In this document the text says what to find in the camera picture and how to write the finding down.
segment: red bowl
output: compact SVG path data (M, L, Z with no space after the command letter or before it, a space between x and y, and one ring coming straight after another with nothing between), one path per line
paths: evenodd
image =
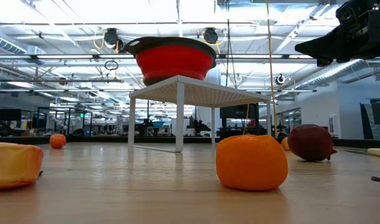
M216 66L211 47L183 37L141 37L125 49L135 56L146 86L176 75L203 80Z

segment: white table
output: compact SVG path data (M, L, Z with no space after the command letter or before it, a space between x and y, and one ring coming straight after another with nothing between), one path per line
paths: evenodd
M132 147L181 152L183 150L184 105L205 106L211 108L211 141L212 143L215 143L215 108L265 102L267 103L267 132L271 135L271 128L269 128L271 127L270 96L264 96L258 93L251 93L178 75L141 90L137 90L131 93L129 97L130 113L128 143L129 146ZM176 145L174 151L157 147L134 145L136 99L163 101L175 103L177 105Z

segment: small orange ball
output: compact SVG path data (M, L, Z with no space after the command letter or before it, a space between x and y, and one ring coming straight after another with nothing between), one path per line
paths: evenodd
M67 142L63 134L53 134L50 137L50 147L53 149L62 149L66 143Z
M272 190L288 175L288 163L272 136L232 136L216 148L216 170L225 187L240 190Z
M282 146L282 148L283 148L285 151L290 151L289 146L288 146L288 137L285 137L285 138L281 141L281 146Z

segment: yellow bean bag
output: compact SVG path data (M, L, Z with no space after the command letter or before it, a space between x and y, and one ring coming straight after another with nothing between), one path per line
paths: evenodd
M0 190L35 183L42 160L36 146L0 142Z

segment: wooden table surface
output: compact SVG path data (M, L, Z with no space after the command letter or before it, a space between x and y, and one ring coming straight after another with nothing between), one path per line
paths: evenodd
M70 143L45 152L34 186L0 192L0 223L380 223L380 157L338 149L330 162L291 152L277 190L220 185L215 150L128 149L120 143Z

